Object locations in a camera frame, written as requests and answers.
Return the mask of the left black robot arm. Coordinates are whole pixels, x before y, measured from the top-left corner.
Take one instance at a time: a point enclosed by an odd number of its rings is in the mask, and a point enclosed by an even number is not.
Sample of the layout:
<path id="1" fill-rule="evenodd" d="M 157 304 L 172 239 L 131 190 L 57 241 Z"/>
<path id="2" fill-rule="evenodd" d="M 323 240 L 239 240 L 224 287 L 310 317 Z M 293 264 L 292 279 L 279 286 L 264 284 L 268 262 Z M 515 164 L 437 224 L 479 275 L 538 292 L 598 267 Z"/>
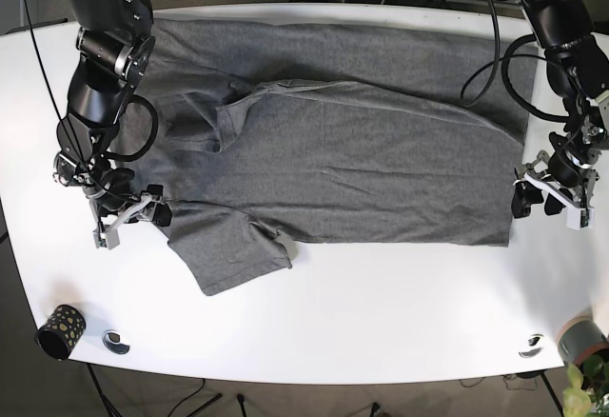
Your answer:
<path id="1" fill-rule="evenodd" d="M 595 165 L 608 148 L 608 57 L 593 34 L 594 23 L 582 0 L 518 0 L 531 33 L 496 50 L 487 64 L 499 74 L 508 95 L 542 121 L 561 124 L 550 133 L 551 152 L 540 151 L 530 163 L 515 169 L 511 204 L 516 219 L 543 205 L 548 216 L 566 215 L 571 229 L 590 228 L 592 198 L 599 176 Z M 559 116 L 541 111 L 515 90 L 510 63 L 522 46 L 536 43 L 543 51 L 551 90 L 566 110 Z"/>

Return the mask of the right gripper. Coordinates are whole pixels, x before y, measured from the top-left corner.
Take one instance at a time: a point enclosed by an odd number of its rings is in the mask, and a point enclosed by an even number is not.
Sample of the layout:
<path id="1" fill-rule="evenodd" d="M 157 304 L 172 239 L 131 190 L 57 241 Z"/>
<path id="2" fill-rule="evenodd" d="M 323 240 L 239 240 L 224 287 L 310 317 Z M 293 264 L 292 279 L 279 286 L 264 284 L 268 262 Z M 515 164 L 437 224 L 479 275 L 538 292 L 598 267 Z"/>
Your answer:
<path id="1" fill-rule="evenodd" d="M 156 227 L 166 228 L 172 221 L 172 211 L 161 185 L 148 185 L 131 199 L 102 190 L 88 195 L 88 200 L 96 223 L 93 241 L 97 248 L 118 247 L 118 228 L 122 225 L 149 222 Z"/>

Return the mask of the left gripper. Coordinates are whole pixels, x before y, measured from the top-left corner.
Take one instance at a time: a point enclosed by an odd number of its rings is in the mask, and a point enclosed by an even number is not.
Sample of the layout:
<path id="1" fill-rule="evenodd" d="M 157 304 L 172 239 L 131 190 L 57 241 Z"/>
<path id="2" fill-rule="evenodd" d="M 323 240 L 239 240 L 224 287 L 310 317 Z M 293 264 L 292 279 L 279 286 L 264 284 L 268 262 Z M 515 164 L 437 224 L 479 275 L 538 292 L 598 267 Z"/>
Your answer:
<path id="1" fill-rule="evenodd" d="M 552 156 L 541 150 L 533 162 L 516 166 L 513 218 L 528 217 L 534 205 L 544 204 L 547 216 L 565 211 L 568 228 L 591 228 L 595 218 L 591 200 L 599 179 L 595 170 L 599 156 L 596 150 L 590 150 L 584 159 L 569 150 L 557 150 Z"/>

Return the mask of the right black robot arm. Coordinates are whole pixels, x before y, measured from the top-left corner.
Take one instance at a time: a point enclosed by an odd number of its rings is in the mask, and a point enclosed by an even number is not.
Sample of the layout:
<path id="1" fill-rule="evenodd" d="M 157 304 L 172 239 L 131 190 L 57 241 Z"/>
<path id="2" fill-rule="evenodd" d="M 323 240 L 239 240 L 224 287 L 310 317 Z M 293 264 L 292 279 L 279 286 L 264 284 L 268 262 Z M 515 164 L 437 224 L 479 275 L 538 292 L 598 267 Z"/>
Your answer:
<path id="1" fill-rule="evenodd" d="M 163 187 L 133 192 L 134 172 L 127 167 L 151 149 L 159 129 L 157 111 L 135 92 L 155 46 L 153 7 L 150 0 L 69 2 L 80 25 L 75 43 L 79 62 L 69 84 L 67 112 L 56 130 L 60 150 L 53 177 L 64 187 L 83 190 L 96 222 L 96 247 L 113 249 L 124 224 L 145 221 L 166 227 L 171 221 Z M 110 145 L 130 105 L 148 112 L 150 133 L 138 150 L 120 154 Z"/>

